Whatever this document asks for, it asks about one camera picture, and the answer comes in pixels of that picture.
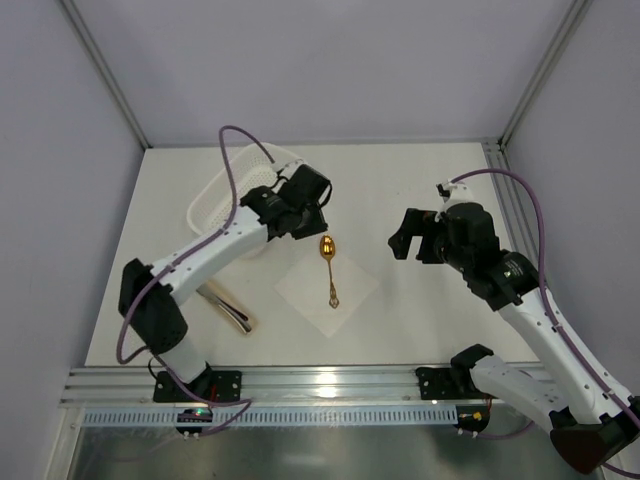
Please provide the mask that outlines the gold ornate spoon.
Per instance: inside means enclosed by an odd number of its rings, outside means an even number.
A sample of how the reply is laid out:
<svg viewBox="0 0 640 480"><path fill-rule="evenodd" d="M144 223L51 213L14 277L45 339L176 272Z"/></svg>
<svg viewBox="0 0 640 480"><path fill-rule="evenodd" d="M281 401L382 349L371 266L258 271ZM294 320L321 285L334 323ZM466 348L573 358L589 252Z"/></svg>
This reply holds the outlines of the gold ornate spoon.
<svg viewBox="0 0 640 480"><path fill-rule="evenodd" d="M340 305L340 301L337 295L337 290L334 282L334 275L332 269L332 260L336 255L336 244L333 238L329 235L323 235L319 243L319 252L321 257L326 261L329 274L329 306L332 309L337 309Z"/></svg>

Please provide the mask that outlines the white paper napkin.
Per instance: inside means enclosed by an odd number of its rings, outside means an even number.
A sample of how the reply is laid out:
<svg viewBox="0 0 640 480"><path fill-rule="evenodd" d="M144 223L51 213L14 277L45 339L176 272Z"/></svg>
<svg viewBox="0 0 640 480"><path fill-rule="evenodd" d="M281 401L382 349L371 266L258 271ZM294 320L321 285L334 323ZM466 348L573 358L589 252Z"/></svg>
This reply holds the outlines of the white paper napkin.
<svg viewBox="0 0 640 480"><path fill-rule="evenodd" d="M337 254L331 265L337 307L330 305L328 262L318 246L297 261L275 285L284 301L327 338L336 334L379 286L378 280L344 254Z"/></svg>

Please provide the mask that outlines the silver table knife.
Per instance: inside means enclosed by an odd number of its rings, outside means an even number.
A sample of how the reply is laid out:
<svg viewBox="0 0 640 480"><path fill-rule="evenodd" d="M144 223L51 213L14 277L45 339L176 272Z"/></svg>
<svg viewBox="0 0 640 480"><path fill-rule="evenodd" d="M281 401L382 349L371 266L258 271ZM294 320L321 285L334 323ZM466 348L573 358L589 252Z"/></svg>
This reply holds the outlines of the silver table knife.
<svg viewBox="0 0 640 480"><path fill-rule="evenodd" d="M252 332L249 316L218 296L208 285L200 286L197 292L224 313L244 335Z"/></svg>

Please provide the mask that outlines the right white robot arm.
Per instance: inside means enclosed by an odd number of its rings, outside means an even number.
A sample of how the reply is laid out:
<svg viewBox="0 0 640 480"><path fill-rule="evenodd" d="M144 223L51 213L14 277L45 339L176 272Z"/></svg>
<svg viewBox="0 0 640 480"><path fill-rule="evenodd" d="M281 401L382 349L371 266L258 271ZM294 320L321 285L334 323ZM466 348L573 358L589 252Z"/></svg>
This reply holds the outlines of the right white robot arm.
<svg viewBox="0 0 640 480"><path fill-rule="evenodd" d="M464 392L503 400L544 430L574 470L589 474L639 437L639 399L609 374L561 314L523 255L501 248L492 216L475 202L406 210L388 245L398 260L420 238L417 260L446 264L526 342L553 383L545 385L476 344L454 356Z"/></svg>

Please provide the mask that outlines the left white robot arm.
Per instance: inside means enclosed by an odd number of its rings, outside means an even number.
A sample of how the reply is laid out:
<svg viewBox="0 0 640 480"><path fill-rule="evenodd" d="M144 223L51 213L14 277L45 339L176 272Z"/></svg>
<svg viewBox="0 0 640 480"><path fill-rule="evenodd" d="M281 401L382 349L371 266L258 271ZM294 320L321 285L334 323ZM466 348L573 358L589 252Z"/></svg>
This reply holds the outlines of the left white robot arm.
<svg viewBox="0 0 640 480"><path fill-rule="evenodd" d="M203 284L239 257L285 235L295 240L324 233L322 209L331 182L307 164L273 186L249 190L228 220L181 250L150 265L133 259L123 269L118 308L123 327L144 347L190 399L209 403L214 372L188 336L180 310Z"/></svg>

